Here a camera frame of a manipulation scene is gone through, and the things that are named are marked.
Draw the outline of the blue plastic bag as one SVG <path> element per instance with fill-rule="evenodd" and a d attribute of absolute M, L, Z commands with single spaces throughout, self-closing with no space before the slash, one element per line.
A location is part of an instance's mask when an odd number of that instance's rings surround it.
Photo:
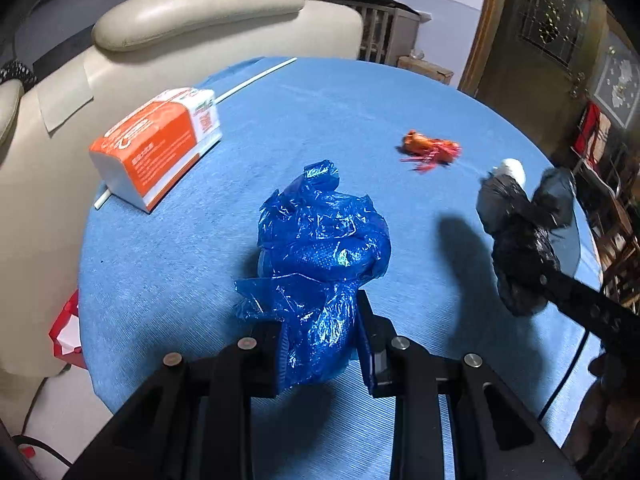
<path fill-rule="evenodd" d="M 369 196 L 338 192 L 333 162 L 305 167 L 260 208 L 257 274 L 236 281 L 238 318 L 288 329 L 285 389 L 327 382 L 347 366 L 356 293 L 385 274 L 392 244 Z"/>

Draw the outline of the black plastic bag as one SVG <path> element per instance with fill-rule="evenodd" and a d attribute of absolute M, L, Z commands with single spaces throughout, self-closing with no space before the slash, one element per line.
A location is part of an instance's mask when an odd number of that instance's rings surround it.
<path fill-rule="evenodd" d="M 548 168 L 528 195 L 510 177 L 491 172 L 482 180 L 476 212 L 494 240 L 491 259 L 502 303 L 517 318 L 531 318 L 547 307 L 536 292 L 540 270 L 562 269 L 551 235 L 575 229 L 575 180 L 570 170 Z"/>

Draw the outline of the white paper ball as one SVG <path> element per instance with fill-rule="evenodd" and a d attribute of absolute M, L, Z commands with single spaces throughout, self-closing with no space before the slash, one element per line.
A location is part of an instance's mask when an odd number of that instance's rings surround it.
<path fill-rule="evenodd" d="M 492 170 L 492 174 L 496 177 L 510 177 L 521 188 L 525 188 L 526 173 L 522 163 L 518 159 L 503 159 L 503 161 Z"/>

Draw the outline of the orange red wrapper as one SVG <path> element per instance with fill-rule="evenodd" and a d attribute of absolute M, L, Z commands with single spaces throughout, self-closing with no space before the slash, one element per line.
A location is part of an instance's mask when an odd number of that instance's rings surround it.
<path fill-rule="evenodd" d="M 448 166 L 461 153 L 457 142 L 431 138 L 416 130 L 410 130 L 401 140 L 399 151 L 403 162 L 412 162 L 413 170 L 425 174 L 436 167 Z"/>

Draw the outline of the blue table cloth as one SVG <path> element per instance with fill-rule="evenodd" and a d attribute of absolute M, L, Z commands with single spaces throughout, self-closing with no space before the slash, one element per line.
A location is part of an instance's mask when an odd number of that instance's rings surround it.
<path fill-rule="evenodd" d="M 436 356 L 479 354 L 563 442 L 600 344 L 554 307 L 517 318 L 476 211 L 507 159 L 533 195 L 548 157 L 497 113 L 371 63 L 260 58 L 211 76 L 221 141 L 151 212 L 90 212 L 82 351 L 121 408 L 171 351 L 214 356 L 256 321 L 291 348 L 284 390 L 253 409 L 259 479 L 385 479 L 395 403 L 371 398 L 352 342 L 355 290 Z"/>

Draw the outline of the metal chair with red cloth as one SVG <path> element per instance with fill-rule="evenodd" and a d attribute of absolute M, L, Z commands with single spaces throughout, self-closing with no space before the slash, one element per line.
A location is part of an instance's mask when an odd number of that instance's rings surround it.
<path fill-rule="evenodd" d="M 620 151 L 620 132 L 595 102 L 588 101 L 582 111 L 572 149 L 599 176 L 613 165 Z"/>

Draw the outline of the red white paper bag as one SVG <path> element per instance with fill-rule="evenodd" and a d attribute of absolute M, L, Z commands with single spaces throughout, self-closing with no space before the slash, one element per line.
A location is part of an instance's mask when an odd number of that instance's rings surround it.
<path fill-rule="evenodd" d="M 79 327 L 79 292 L 66 301 L 49 330 L 53 356 L 71 366 L 87 368 L 82 354 Z"/>

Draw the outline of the dark wooden double door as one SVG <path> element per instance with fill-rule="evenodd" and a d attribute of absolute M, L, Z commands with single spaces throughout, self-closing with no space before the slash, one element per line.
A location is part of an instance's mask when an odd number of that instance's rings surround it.
<path fill-rule="evenodd" d="M 603 0 L 484 0 L 458 88 L 567 165 L 613 38 L 632 46 Z"/>

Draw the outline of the wooden baby crib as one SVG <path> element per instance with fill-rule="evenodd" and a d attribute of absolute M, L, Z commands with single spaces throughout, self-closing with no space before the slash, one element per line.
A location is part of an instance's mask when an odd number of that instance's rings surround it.
<path fill-rule="evenodd" d="M 418 29 L 430 20 L 397 0 L 320 0 L 349 6 L 362 18 L 363 32 L 358 58 L 396 66 L 416 45 Z"/>

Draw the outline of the cream leather sofa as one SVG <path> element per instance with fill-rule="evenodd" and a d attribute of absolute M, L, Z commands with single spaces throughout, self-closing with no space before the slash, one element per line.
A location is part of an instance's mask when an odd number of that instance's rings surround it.
<path fill-rule="evenodd" d="M 128 0 L 34 88 L 2 84 L 2 370 L 58 370 L 48 331 L 76 287 L 99 134 L 157 93 L 249 58 L 356 58 L 362 32 L 354 9 L 318 0 Z"/>

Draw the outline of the brown cardboard box by wall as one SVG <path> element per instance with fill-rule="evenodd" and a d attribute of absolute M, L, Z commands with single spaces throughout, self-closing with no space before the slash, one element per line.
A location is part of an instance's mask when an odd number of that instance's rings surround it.
<path fill-rule="evenodd" d="M 418 58 L 412 58 L 408 55 L 400 56 L 398 58 L 397 67 L 402 68 L 403 70 L 408 70 L 408 72 L 411 73 L 434 79 L 442 84 L 446 84 L 446 86 L 450 85 L 450 81 L 454 76 L 454 72 L 452 70 L 448 70 L 448 68 L 443 68 L 425 60 L 419 60 Z"/>

